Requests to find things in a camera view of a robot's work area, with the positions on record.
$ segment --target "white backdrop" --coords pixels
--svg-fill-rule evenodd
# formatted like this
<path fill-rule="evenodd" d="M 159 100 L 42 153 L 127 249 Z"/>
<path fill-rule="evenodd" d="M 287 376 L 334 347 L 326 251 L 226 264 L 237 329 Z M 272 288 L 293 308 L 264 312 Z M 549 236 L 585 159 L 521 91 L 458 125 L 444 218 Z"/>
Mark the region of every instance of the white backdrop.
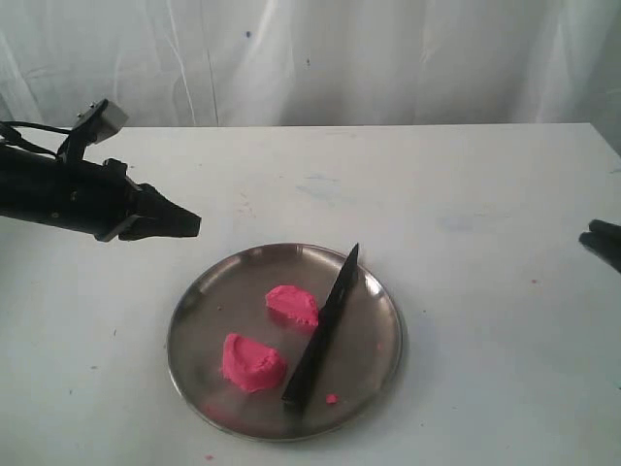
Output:
<path fill-rule="evenodd" d="M 582 120 L 620 150 L 620 7 L 0 0 L 0 119 L 109 97 L 143 126 Z"/>

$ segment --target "pink play dough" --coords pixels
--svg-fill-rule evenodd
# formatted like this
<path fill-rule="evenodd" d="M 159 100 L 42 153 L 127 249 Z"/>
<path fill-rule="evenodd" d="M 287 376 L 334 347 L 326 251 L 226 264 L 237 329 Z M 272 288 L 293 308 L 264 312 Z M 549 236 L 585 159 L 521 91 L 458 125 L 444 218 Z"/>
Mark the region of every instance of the pink play dough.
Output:
<path fill-rule="evenodd" d="M 237 333 L 226 336 L 222 375 L 243 391 L 274 388 L 280 385 L 286 370 L 286 362 L 275 349 Z"/>
<path fill-rule="evenodd" d="M 317 302 L 310 293 L 292 284 L 282 284 L 265 295 L 268 308 L 298 323 L 316 327 L 319 323 Z"/>

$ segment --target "white table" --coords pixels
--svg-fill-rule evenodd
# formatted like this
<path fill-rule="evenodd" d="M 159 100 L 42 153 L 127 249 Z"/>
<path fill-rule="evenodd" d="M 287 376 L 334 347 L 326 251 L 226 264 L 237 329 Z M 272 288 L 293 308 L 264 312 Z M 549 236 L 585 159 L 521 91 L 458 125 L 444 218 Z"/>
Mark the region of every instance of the white table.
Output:
<path fill-rule="evenodd" d="M 621 464 L 621 276 L 577 241 L 621 221 L 621 160 L 590 125 L 127 128 L 108 157 L 201 235 L 0 219 L 0 464 Z M 163 348 L 186 287 L 253 245 L 356 241 L 409 330 L 386 402 L 290 445 L 194 415 Z"/>

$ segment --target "stainless steel plate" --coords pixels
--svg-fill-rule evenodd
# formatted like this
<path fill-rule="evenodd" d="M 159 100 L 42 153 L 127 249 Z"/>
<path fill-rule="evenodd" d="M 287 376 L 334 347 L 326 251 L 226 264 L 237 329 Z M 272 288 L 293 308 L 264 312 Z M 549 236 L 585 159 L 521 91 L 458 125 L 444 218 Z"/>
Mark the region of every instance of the stainless steel plate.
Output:
<path fill-rule="evenodd" d="M 175 387 L 199 416 L 252 439 L 292 441 L 342 426 L 378 397 L 401 357 L 402 322 L 382 285 L 359 267 L 305 412 L 291 414 L 280 401 L 310 335 L 275 321 L 265 294 L 296 284 L 322 306 L 343 262 L 343 255 L 316 246 L 262 246 L 222 260 L 188 288 L 171 321 L 168 362 Z M 222 344 L 231 332 L 278 349 L 288 364 L 282 386 L 246 394 L 222 378 Z M 337 404 L 326 404 L 330 393 L 339 396 Z"/>

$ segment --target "black knife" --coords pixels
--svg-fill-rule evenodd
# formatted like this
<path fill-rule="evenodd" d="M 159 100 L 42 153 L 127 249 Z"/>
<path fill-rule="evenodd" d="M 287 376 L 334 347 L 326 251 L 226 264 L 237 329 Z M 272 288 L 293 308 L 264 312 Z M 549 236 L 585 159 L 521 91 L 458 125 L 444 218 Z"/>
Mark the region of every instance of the black knife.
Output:
<path fill-rule="evenodd" d="M 282 394 L 281 400 L 287 408 L 302 411 L 306 407 L 332 335 L 341 320 L 348 292 L 355 282 L 357 268 L 358 244 L 349 253 L 326 304 L 319 311 L 317 328 L 312 332 L 309 344 Z"/>

